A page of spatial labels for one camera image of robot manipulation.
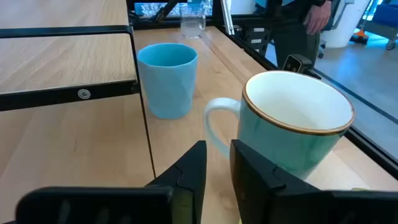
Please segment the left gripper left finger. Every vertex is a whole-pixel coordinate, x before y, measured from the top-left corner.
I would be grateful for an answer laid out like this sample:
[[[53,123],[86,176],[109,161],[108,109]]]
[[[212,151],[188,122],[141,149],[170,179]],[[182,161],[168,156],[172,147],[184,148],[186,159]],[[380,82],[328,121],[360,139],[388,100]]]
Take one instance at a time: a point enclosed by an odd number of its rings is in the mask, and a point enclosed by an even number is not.
[[[197,141],[166,171],[147,184],[167,190],[164,205],[148,212],[149,223],[201,223],[206,185],[207,148]]]

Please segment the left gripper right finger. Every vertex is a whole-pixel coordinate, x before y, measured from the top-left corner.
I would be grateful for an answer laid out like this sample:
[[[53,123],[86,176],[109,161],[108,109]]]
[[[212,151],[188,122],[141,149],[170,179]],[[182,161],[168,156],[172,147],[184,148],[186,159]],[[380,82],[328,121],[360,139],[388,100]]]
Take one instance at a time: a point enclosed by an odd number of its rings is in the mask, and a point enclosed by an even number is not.
[[[321,190],[277,166],[240,140],[230,145],[230,168],[243,223],[328,223]]]

